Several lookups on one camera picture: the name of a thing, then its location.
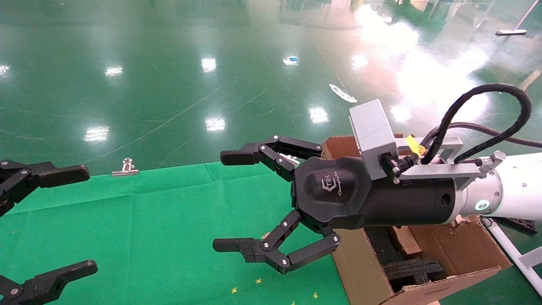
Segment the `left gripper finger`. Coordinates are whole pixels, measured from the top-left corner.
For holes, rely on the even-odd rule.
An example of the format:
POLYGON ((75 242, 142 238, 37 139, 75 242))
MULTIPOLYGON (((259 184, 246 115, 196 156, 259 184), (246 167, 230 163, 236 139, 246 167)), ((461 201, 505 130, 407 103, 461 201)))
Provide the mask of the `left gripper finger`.
POLYGON ((68 283, 95 273, 97 273, 97 263, 89 259, 39 274, 23 284, 1 276, 0 303, 2 305, 44 305, 54 302, 60 297, 68 283))
POLYGON ((89 180, 89 169, 84 165, 58 168, 52 162, 22 164, 2 160, 0 164, 0 216, 20 203, 38 188, 71 185, 89 180))

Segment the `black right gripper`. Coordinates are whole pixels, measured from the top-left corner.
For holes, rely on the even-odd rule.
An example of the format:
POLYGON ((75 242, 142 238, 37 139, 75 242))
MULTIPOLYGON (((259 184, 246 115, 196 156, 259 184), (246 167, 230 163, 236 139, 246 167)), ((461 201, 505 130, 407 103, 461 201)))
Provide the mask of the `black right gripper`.
POLYGON ((225 166, 264 164, 292 181, 296 210, 263 240, 219 238, 213 241, 213 249, 238 252, 246 263, 266 263, 287 274, 336 251, 341 237, 333 229, 433 225, 452 215, 456 190, 451 178, 405 180, 396 185, 387 177, 372 180, 361 158, 324 160, 319 158, 322 152, 321 144, 279 135, 221 151, 225 166), (298 166, 300 159, 306 162, 298 166), (285 255, 279 247, 300 220, 311 230, 319 230, 323 239, 285 255))

